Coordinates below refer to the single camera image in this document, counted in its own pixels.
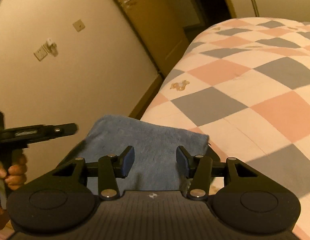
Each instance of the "hand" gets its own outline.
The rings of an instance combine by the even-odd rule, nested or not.
[[[16,190],[24,185],[26,182],[26,171],[27,171],[27,158],[24,154],[20,155],[17,163],[13,163],[13,165],[8,169],[8,175],[6,171],[0,166],[0,178],[5,179],[5,183],[7,183],[8,187],[11,190]],[[2,215],[4,211],[0,208],[0,215]]]

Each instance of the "blue towel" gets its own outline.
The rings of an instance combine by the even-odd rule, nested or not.
[[[185,186],[176,163],[176,148],[182,145],[191,155],[204,155],[208,135],[142,122],[133,118],[106,115],[98,120],[81,146],[68,159],[83,157],[97,162],[108,154],[120,155],[129,145],[135,162],[126,179],[116,179],[124,190],[181,190]],[[88,178],[87,188],[98,194],[98,178]]]

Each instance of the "diamond pattern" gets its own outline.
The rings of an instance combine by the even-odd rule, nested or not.
[[[231,19],[188,51],[142,120],[208,134],[222,160],[237,157],[292,190],[302,205],[294,232],[310,240],[310,23]],[[185,90],[171,89],[182,80]]]

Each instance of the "wooden door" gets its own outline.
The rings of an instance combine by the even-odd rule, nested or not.
[[[117,0],[166,77],[189,42],[165,0]]]

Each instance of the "beige wall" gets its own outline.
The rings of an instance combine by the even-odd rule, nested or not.
[[[167,0],[167,3],[174,10],[182,27],[201,23],[191,0]]]
[[[77,33],[73,22],[86,28]],[[47,38],[59,55],[39,62]],[[28,181],[50,171],[104,114],[128,115],[157,72],[113,0],[1,0],[0,111],[6,127],[76,122],[30,145]]]

